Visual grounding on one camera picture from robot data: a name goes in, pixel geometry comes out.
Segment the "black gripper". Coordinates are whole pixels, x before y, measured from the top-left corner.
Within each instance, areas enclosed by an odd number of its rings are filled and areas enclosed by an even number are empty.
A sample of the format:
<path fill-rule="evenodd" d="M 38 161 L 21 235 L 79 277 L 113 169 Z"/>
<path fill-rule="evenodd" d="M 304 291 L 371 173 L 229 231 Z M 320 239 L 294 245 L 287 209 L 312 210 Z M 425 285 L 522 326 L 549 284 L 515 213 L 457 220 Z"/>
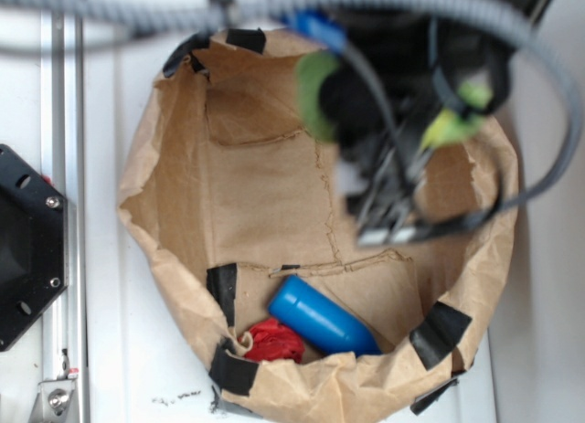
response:
<path fill-rule="evenodd" d="M 343 65 L 371 90 L 385 128 L 338 143 L 339 190 L 366 246 L 410 243 L 472 231 L 505 207 L 501 196 L 473 213 L 430 221 L 416 204 L 433 153 L 419 149 L 422 126 L 448 107 L 486 118 L 510 92 L 519 42 L 504 28 L 406 12 L 343 12 Z"/>

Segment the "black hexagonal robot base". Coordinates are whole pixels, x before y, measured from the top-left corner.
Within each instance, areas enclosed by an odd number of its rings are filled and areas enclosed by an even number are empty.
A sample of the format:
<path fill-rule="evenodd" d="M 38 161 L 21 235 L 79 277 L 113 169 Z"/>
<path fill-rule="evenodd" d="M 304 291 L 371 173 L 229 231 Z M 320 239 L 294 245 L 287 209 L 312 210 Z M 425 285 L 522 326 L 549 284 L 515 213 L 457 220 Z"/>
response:
<path fill-rule="evenodd" d="M 1 350 L 66 288 L 67 199 L 12 148 L 1 146 Z"/>

